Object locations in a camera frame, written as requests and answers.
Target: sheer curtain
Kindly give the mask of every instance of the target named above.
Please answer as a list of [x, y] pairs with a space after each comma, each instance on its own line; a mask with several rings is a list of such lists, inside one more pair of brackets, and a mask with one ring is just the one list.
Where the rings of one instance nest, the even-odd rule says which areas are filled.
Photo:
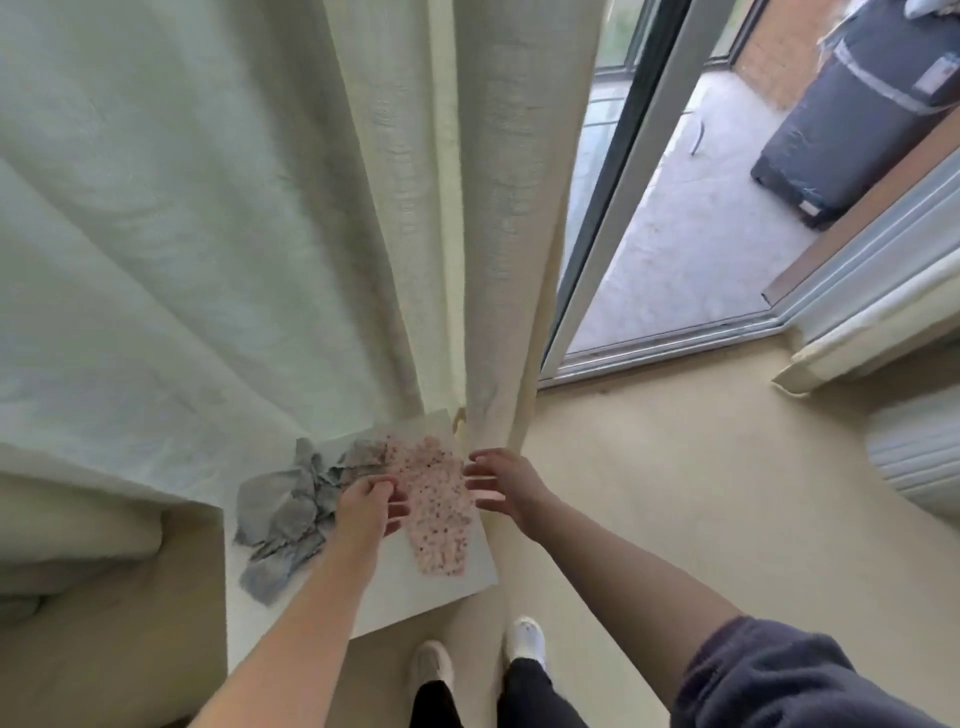
[[522, 441], [599, 0], [9, 0], [0, 471], [219, 504], [294, 440]]

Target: gray sleeve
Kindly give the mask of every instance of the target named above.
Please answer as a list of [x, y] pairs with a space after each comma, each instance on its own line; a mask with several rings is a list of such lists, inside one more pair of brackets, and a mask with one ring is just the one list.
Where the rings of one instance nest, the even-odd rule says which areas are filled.
[[858, 675], [833, 638], [749, 617], [700, 648], [670, 726], [944, 728]]

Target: hand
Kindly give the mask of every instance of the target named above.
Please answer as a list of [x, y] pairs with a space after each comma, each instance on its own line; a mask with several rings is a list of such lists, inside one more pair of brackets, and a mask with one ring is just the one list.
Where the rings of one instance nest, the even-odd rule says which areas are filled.
[[545, 506], [559, 502], [525, 457], [506, 448], [479, 449], [464, 466], [467, 488], [503, 497], [478, 497], [477, 508], [505, 513], [528, 538], [537, 539], [537, 519]]
[[330, 551], [342, 554], [372, 576], [380, 540], [403, 525], [410, 515], [407, 494], [392, 475], [357, 478], [337, 499], [337, 525]]

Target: gray fabric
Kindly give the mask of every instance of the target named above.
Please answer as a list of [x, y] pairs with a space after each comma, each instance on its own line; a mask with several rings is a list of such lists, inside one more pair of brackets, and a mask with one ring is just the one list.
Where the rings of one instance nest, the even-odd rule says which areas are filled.
[[741, 617], [694, 656], [671, 728], [946, 728], [858, 675], [827, 635]]
[[383, 473], [385, 456], [385, 443], [357, 440], [336, 465], [325, 468], [313, 444], [300, 438], [292, 470], [242, 483], [234, 541], [255, 550], [240, 586], [262, 604], [272, 604], [297, 569], [323, 549], [341, 489], [362, 475]]

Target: white shoe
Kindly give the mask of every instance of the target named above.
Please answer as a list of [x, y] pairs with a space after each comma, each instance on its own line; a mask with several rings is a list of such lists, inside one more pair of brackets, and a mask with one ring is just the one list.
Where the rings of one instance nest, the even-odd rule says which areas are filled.
[[407, 690], [410, 701], [417, 697], [417, 691], [426, 683], [443, 680], [453, 692], [453, 661], [446, 647], [437, 640], [428, 640], [417, 648], [410, 661], [407, 675]]
[[507, 631], [503, 654], [507, 666], [517, 658], [525, 657], [536, 660], [541, 667], [546, 667], [546, 638], [540, 625], [531, 617], [517, 619]]

